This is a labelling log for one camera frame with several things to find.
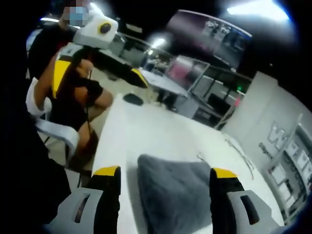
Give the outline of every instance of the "monitor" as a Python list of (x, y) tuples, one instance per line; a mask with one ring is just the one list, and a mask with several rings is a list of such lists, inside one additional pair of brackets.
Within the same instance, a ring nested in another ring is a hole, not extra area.
[(185, 90), (189, 90), (207, 66), (208, 64), (205, 62), (185, 56), (177, 56), (171, 61), (165, 75)]
[(236, 71), (252, 35), (222, 19), (198, 12), (178, 10), (166, 27), (173, 36), (173, 44), (191, 51), (199, 51), (211, 58), (215, 66), (221, 61)]

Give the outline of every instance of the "white table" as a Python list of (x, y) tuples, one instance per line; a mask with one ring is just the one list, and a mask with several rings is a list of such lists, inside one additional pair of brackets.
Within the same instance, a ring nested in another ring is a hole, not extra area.
[[(92, 169), (94, 173), (102, 167), (121, 167), (117, 233), (147, 233), (137, 187), (140, 154), (172, 161), (199, 161), (197, 155), (200, 155), (211, 167), (231, 170), (238, 175), (245, 190), (253, 190), (272, 208), (272, 217), (283, 226), (280, 209), (264, 178), (254, 169), (252, 180), (242, 156), (225, 138), (221, 132), (191, 119), (149, 104), (135, 106), (118, 95), (102, 130)], [(212, 231), (210, 225), (196, 233)]]
[(166, 76), (159, 76), (152, 72), (143, 70), (142, 68), (139, 68), (139, 71), (144, 76), (144, 78), (147, 80), (149, 85), (166, 90), (170, 93), (174, 93), (179, 96), (187, 97), (188, 91), (182, 88), (180, 85), (175, 83), (173, 80)]

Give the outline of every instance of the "chair armrest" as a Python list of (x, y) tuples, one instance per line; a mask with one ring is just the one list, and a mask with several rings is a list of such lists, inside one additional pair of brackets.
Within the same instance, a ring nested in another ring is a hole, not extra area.
[(40, 118), (37, 119), (36, 128), (39, 132), (55, 139), (61, 140), (69, 146), (70, 152), (65, 164), (65, 167), (68, 167), (68, 163), (72, 156), (75, 154), (76, 147), (79, 141), (78, 132), (72, 127), (52, 123), (50, 121), (46, 121)]

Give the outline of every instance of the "gray pillow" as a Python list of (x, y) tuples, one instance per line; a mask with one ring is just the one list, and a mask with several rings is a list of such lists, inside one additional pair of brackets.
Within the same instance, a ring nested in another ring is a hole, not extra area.
[(191, 234), (211, 224), (206, 162), (140, 155), (138, 186), (150, 234)]

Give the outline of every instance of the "ceiling light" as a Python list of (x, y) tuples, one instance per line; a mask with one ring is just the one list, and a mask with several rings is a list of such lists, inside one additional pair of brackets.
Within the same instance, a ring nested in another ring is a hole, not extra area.
[(158, 38), (158, 39), (156, 39), (154, 41), (154, 43), (152, 44), (151, 48), (159, 47), (160, 45), (162, 45), (165, 42), (166, 42), (166, 40), (164, 38)]
[(101, 11), (101, 9), (99, 9), (99, 7), (97, 5), (95, 5), (95, 3), (91, 2), (90, 6), (93, 8), (93, 10), (95, 10), (95, 12), (97, 12), (100, 16), (104, 16), (103, 12)]
[(287, 14), (272, 0), (257, 0), (227, 9), (231, 15), (258, 15), (273, 20), (288, 20)]
[(135, 31), (135, 32), (137, 32), (137, 33), (142, 33), (142, 28), (140, 28), (140, 27), (137, 27), (137, 26), (135, 26), (135, 25), (132, 25), (132, 24), (126, 24), (126, 27), (128, 28), (128, 29), (130, 29), (130, 30), (132, 30), (132, 31)]
[(41, 21), (49, 21), (49, 22), (55, 22), (55, 23), (58, 23), (59, 20), (58, 19), (53, 19), (53, 18), (46, 18), (46, 17), (43, 17), (40, 19)]

